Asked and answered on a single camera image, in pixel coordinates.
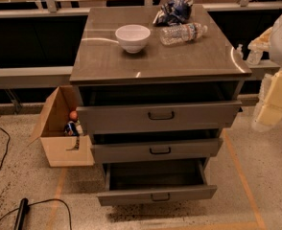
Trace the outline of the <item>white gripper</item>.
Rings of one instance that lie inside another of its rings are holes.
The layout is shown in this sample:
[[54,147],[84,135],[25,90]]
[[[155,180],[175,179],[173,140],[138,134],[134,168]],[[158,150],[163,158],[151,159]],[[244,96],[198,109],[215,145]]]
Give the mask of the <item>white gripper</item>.
[[[270,35],[272,27],[266,29],[248,44],[251,51],[268,52],[270,50]],[[282,70],[271,78],[270,89],[265,98],[265,104],[255,105],[251,127],[258,132],[266,132],[282,120]]]

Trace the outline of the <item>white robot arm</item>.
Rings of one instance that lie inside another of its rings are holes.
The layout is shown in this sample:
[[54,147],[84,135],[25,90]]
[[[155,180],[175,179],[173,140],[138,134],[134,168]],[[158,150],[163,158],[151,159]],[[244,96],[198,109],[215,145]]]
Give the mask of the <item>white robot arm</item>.
[[282,14],[272,27],[248,44],[248,49],[248,63],[257,65],[260,62],[260,53],[268,52],[270,60],[280,66],[280,70],[274,75],[264,76],[259,102],[253,113],[252,128],[264,132],[282,120]]

